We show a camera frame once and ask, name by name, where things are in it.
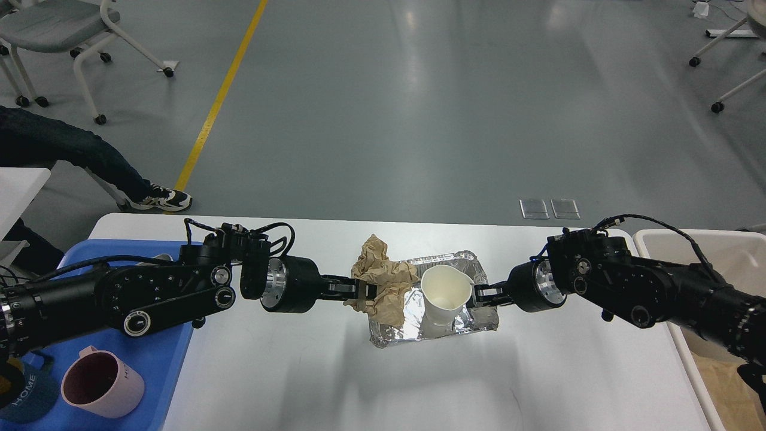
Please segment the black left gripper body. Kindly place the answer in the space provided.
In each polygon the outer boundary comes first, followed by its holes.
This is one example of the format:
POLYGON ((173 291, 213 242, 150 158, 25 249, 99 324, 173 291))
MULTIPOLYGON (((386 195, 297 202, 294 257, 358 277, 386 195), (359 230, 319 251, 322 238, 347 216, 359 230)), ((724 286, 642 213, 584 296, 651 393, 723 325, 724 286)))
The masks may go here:
POLYGON ((307 312, 326 286, 314 261, 296 256, 271 257, 261 306, 268 312, 307 312))

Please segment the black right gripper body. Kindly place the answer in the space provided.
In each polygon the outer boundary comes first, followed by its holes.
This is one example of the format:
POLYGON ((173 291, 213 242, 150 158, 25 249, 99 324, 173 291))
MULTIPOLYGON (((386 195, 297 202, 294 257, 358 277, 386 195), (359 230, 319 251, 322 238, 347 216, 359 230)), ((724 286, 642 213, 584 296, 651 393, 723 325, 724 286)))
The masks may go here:
POLYGON ((518 265, 506 281, 506 294, 525 312, 540 312, 561 308, 567 295, 554 281, 548 259, 538 259, 518 265))

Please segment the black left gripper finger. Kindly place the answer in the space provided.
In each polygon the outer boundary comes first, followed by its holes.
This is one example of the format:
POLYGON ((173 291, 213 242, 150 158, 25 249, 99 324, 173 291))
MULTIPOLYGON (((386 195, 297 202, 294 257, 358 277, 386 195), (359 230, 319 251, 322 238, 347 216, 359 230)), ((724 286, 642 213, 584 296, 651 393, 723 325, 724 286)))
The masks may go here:
POLYGON ((325 301, 373 300, 378 296, 378 286, 364 280, 337 275, 322 275, 325 289, 320 299, 325 301))

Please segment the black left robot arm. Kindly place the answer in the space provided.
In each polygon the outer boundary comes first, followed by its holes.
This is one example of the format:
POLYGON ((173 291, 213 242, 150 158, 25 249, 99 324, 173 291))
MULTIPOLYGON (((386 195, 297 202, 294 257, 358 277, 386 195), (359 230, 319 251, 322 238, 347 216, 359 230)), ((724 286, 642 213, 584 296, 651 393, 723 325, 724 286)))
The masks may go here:
POLYGON ((272 242, 280 223, 218 228, 186 218, 175 261, 105 256, 2 288, 2 360, 111 327, 131 338, 152 335, 232 307, 237 297, 268 312, 304 313, 318 300, 366 301, 380 286, 322 275, 314 261, 291 256, 295 231, 272 242))

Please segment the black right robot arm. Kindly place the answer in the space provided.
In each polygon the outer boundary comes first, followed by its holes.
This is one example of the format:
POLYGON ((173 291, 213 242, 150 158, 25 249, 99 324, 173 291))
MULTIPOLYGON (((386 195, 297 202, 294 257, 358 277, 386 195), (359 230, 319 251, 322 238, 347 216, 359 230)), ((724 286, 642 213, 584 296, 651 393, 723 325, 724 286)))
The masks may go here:
POLYGON ((607 234, 626 218, 548 237, 506 281, 476 284, 468 308, 516 305, 539 312, 560 308, 573 294, 599 306, 605 321, 620 317, 641 329, 670 321, 743 359, 737 372, 763 402, 764 298, 725 281, 694 240, 697 262, 689 265, 632 256, 624 238, 607 234))

